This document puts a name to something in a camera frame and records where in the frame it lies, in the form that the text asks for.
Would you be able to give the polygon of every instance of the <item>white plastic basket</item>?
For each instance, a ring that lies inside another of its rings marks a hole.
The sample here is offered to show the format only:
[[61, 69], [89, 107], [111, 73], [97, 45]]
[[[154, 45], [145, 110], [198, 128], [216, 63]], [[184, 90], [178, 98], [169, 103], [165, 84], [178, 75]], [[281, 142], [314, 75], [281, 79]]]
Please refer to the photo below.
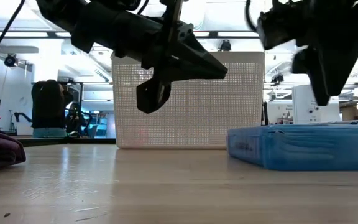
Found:
[[130, 58], [114, 58], [114, 110], [121, 149], [226, 148], [227, 130], [260, 125], [264, 53], [216, 52], [229, 72], [224, 80], [174, 82], [158, 111], [136, 107], [136, 86], [152, 76]]

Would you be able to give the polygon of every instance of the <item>black cable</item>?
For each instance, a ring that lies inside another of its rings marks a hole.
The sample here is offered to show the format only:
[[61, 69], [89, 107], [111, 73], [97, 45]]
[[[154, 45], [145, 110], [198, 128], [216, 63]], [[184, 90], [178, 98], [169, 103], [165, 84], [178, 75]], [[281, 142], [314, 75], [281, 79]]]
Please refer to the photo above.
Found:
[[246, 9], [245, 9], [244, 14], [246, 16], [246, 23], [248, 24], [249, 28], [251, 29], [252, 32], [256, 32], [256, 26], [252, 22], [251, 16], [249, 14], [250, 5], [251, 5], [251, 0], [247, 0], [246, 1]]
[[11, 27], [13, 21], [15, 20], [16, 16], [19, 14], [20, 10], [23, 8], [25, 0], [21, 0], [19, 6], [17, 7], [16, 11], [13, 13], [12, 17], [6, 24], [6, 27], [4, 28], [2, 34], [0, 35], [0, 43], [4, 39], [6, 33], [8, 32], [9, 28]]
[[144, 11], [144, 9], [146, 8], [146, 6], [149, 4], [149, 0], [146, 0], [143, 3], [143, 6], [141, 7], [141, 9], [139, 9], [139, 11], [137, 12], [138, 15], [142, 14], [142, 12]]

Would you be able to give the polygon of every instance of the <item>table surface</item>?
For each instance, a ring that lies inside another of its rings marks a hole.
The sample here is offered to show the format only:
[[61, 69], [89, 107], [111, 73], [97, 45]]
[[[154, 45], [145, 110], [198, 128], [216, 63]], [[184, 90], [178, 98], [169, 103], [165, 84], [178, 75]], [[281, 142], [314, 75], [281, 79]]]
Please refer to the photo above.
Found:
[[25, 150], [0, 170], [0, 224], [358, 224], [358, 172], [267, 171], [225, 151]]

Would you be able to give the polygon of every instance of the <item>ceiling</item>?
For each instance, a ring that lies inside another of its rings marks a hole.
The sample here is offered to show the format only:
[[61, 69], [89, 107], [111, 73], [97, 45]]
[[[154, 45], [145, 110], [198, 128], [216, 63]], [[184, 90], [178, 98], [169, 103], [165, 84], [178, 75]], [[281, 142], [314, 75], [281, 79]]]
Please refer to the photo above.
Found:
[[[3, 30], [18, 3], [19, 0], [0, 0], [0, 31]], [[245, 0], [190, 0], [183, 4], [181, 19], [194, 24], [196, 30], [245, 31], [249, 28], [244, 22], [244, 6]], [[270, 7], [270, 1], [253, 0], [250, 7], [251, 18], [256, 20], [260, 11], [269, 10]], [[159, 0], [150, 0], [143, 14], [161, 16], [164, 10], [165, 8], [159, 3]], [[10, 31], [33, 32], [56, 30], [64, 31], [40, 15], [35, 0], [26, 1], [24, 8], [10, 29]], [[1, 43], [0, 54], [6, 54], [8, 49], [13, 50], [12, 47], [16, 47], [16, 49], [25, 49], [26, 47], [42, 49], [49, 44], [56, 44], [51, 41], [48, 39], [5, 39]], [[209, 51], [217, 51], [222, 42], [221, 39], [199, 39], [199, 41]], [[264, 51], [258, 39], [231, 39], [230, 41], [233, 51]], [[104, 79], [98, 75], [102, 73], [111, 78], [111, 50], [96, 44], [88, 55], [72, 47], [70, 40], [61, 40], [60, 44], [62, 45], [62, 53], [57, 55], [59, 57], [57, 61], [60, 77], [72, 77], [83, 82], [103, 82]], [[297, 50], [294, 42], [288, 42], [265, 52], [266, 82], [270, 82], [272, 76], [281, 73], [284, 76], [284, 82], [292, 84], [278, 87], [271, 87], [266, 84], [264, 90], [266, 97], [271, 94], [287, 95], [291, 93], [291, 88], [294, 85], [309, 83], [307, 75], [294, 75], [290, 71], [291, 59]], [[28, 62], [36, 62], [39, 59], [39, 54], [22, 50], [18, 57]], [[348, 83], [356, 82], [358, 83], [358, 61], [348, 79]], [[93, 91], [99, 91], [98, 88], [102, 91], [104, 87], [94, 86], [93, 88]], [[346, 96], [358, 95], [358, 86], [347, 86], [343, 94]]]

